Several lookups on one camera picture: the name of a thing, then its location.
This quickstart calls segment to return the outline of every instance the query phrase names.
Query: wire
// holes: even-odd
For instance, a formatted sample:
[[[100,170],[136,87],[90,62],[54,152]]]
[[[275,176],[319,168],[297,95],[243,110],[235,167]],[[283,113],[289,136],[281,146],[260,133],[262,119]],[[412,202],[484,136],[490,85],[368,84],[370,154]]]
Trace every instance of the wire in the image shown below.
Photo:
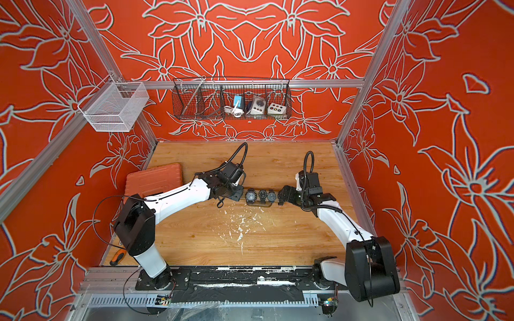
[[[175,290],[175,287],[177,286],[177,282],[175,281],[175,278],[171,278],[171,281],[173,281],[173,288],[171,289],[171,292],[168,295],[168,297],[170,297],[170,299],[171,299],[171,296],[173,295],[173,290]]]
[[[103,238],[100,237],[100,235],[98,234],[96,228],[95,228],[95,214],[96,214],[96,211],[98,210],[98,207],[100,207],[100,204],[103,203],[103,201],[105,201],[106,199],[109,199],[111,197],[128,197],[128,198],[133,198],[133,199],[137,199],[139,201],[147,201],[145,199],[141,199],[141,198],[137,198],[137,197],[133,197],[133,196],[128,196],[128,195],[111,195],[111,196],[107,196],[106,198],[104,198],[103,200],[100,201],[100,203],[98,203],[97,207],[95,208],[95,210],[93,211],[93,231],[95,231],[95,234],[98,236],[98,238],[104,242],[105,244],[107,245],[110,245],[112,247],[115,247],[115,248],[118,248],[118,249],[122,249],[122,250],[125,250],[125,248],[122,248],[122,247],[119,247],[117,245],[114,245],[114,244],[111,244],[109,242],[107,242],[106,240],[104,240]]]
[[[133,307],[131,307],[129,305],[129,302],[127,301],[126,297],[125,297],[125,287],[127,285],[127,282],[129,281],[129,279],[134,275],[136,274],[136,272],[139,271],[140,268],[138,268],[136,271],[134,271],[129,277],[127,280],[125,280],[125,284],[123,285],[123,301],[125,301],[125,304],[134,312],[137,312],[137,313],[140,313],[140,314],[144,314],[144,315],[154,315],[153,313],[146,313],[146,312],[141,312],[141,311],[137,311],[136,309],[134,309]]]
[[[348,215],[340,208],[337,208],[335,206],[330,206],[330,205],[325,205],[325,204],[318,204],[318,205],[313,205],[313,206],[305,206],[305,204],[303,203],[303,199],[304,199],[304,195],[305,195],[305,189],[307,188],[307,160],[309,158],[309,155],[311,156],[311,163],[310,163],[310,173],[313,172],[314,170],[314,153],[309,150],[306,154],[305,154],[305,158],[303,159],[303,186],[302,186],[302,192],[300,193],[300,207],[302,208],[302,210],[304,211],[311,211],[311,210],[315,210],[315,209],[327,209],[327,210],[332,210],[332,211],[335,211],[337,213],[341,213],[343,214],[346,219],[348,220],[348,222],[350,222],[350,224],[353,226],[353,228],[355,229],[355,232],[357,234],[359,234],[360,238],[362,239],[362,241],[365,243],[365,240],[364,240],[364,237],[362,236],[362,233],[357,229],[357,227],[355,226],[355,224],[353,224],[352,220],[350,219],[350,217],[348,217]],[[370,297],[371,297],[371,302],[370,300],[368,299],[368,304],[370,305],[370,307],[373,307],[373,286],[372,286],[372,281],[371,281],[371,262],[370,262],[370,251],[369,249],[364,246],[364,248],[366,249],[366,255],[368,257],[368,266],[370,268]],[[366,296],[368,295],[368,291],[366,290],[366,287],[364,287],[364,292],[366,294]]]
[[[235,156],[239,153],[239,151],[241,150],[241,148],[245,148],[245,152],[243,154],[243,158],[241,160],[241,163],[240,163],[240,168],[243,166],[243,163],[245,162],[245,158],[246,158],[246,153],[248,152],[248,143],[243,143],[241,145],[239,145],[239,147],[236,149],[236,151],[232,154],[232,156],[226,160],[225,162],[223,162],[223,164],[221,164],[219,167],[215,168],[215,169],[211,169],[210,171],[205,171],[205,172],[197,172],[197,173],[194,173],[194,176],[198,176],[198,175],[201,175],[201,174],[205,174],[207,172],[216,172],[216,171],[219,171],[220,169],[224,168],[225,166],[227,166],[227,164],[229,162],[231,162]]]

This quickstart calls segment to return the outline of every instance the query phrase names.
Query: floral pattern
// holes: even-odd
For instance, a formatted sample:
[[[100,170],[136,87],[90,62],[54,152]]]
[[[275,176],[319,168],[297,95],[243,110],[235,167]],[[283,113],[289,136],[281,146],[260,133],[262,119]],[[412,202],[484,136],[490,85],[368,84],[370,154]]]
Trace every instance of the floral pattern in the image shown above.
[[[508,33],[513,15],[506,2],[413,1],[345,120],[353,176],[422,320],[514,315],[514,141],[502,87],[514,69],[497,62],[507,52],[481,60],[502,50],[486,35]],[[387,166],[372,166],[374,156]]]
[[[7,0],[0,11],[0,69],[9,79],[0,106],[1,193],[79,112],[106,71],[63,1]]]
[[[356,0],[147,1],[128,11],[116,1],[84,2],[124,77],[154,81],[201,75],[361,78],[394,7],[392,1],[373,0],[366,16],[359,16],[349,9],[363,6]],[[124,28],[128,18],[138,28]],[[157,104],[146,108],[146,116],[163,125],[153,128],[163,140],[329,140],[336,138],[350,106],[345,100],[355,93],[298,90],[287,122],[249,124],[179,120],[169,90],[157,90],[150,93]]]
[[[143,169],[146,156],[150,153],[150,144],[145,137],[136,134],[127,135],[125,133],[109,133],[107,150],[109,156],[96,163],[89,171],[89,177],[102,169],[110,169],[111,181],[114,188],[118,188],[118,173],[124,162],[130,163],[138,170]]]
[[[0,12],[0,73],[8,80],[0,105],[2,193],[80,112],[107,72],[65,1],[1,0]],[[66,317],[85,272],[105,249],[91,231],[94,204],[121,194],[120,177],[141,169],[150,150],[137,124],[124,136],[89,125],[80,131],[1,224],[0,318]],[[109,171],[100,171],[110,165],[118,178],[113,185]],[[100,172],[91,177],[94,166]],[[104,239],[117,206],[106,201],[96,214]]]
[[[80,159],[77,151],[89,157]],[[77,135],[2,223],[0,243],[6,250],[0,258],[1,316],[66,317],[85,272],[99,264],[106,248],[91,230],[96,204],[106,196],[122,195],[121,177],[140,170],[150,151],[137,124],[130,133],[97,133],[87,126]],[[96,172],[88,176],[91,169]],[[46,205],[49,190],[60,197]],[[96,230],[104,240],[112,236],[119,205],[119,199],[107,200],[96,212]],[[42,206],[52,208],[51,217],[41,215]]]

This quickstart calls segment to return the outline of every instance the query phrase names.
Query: white cable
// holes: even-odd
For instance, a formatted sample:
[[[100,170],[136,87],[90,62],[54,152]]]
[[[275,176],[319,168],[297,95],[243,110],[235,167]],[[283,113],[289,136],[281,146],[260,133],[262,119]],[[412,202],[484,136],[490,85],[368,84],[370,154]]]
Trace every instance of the white cable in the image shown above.
[[[223,107],[223,110],[229,114],[233,114],[236,118],[241,117],[245,113],[244,110],[242,110],[241,108],[232,108],[230,106]]]

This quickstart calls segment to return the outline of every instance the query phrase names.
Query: white robot arm segment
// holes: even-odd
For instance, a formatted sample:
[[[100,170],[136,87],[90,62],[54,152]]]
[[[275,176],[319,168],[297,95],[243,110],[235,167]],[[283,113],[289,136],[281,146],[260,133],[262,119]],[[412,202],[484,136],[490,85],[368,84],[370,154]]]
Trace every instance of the white robot arm segment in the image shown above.
[[[330,205],[339,209],[341,208],[339,203],[336,201],[330,200],[322,202],[321,204]],[[345,249],[346,244],[353,240],[371,240],[371,237],[373,236],[373,234],[360,227],[359,224],[357,224],[350,216],[348,216],[348,214],[344,212],[338,213],[334,210],[318,209],[318,217],[328,225],[334,234],[336,234],[337,238],[341,241]]]
[[[155,214],[155,225],[165,218],[188,206],[209,199],[211,189],[204,180],[195,178],[192,183],[187,183],[174,190],[155,196],[147,196],[145,204]]]

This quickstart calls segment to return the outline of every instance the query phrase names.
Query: black wristwatch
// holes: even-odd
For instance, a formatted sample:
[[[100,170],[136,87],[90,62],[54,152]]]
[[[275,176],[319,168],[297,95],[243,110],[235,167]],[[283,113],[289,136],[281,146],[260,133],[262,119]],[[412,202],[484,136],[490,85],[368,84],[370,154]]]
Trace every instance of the black wristwatch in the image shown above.
[[[268,197],[268,192],[265,190],[260,190],[259,198],[261,199],[261,204],[266,204],[266,197]]]
[[[273,203],[273,202],[275,202],[276,199],[277,199],[277,195],[275,194],[275,192],[273,190],[269,190],[269,192],[268,192],[269,202]]]
[[[255,193],[255,189],[254,188],[250,188],[247,192],[246,192],[246,202],[248,204],[254,204],[255,203],[255,200],[257,199],[257,194]]]

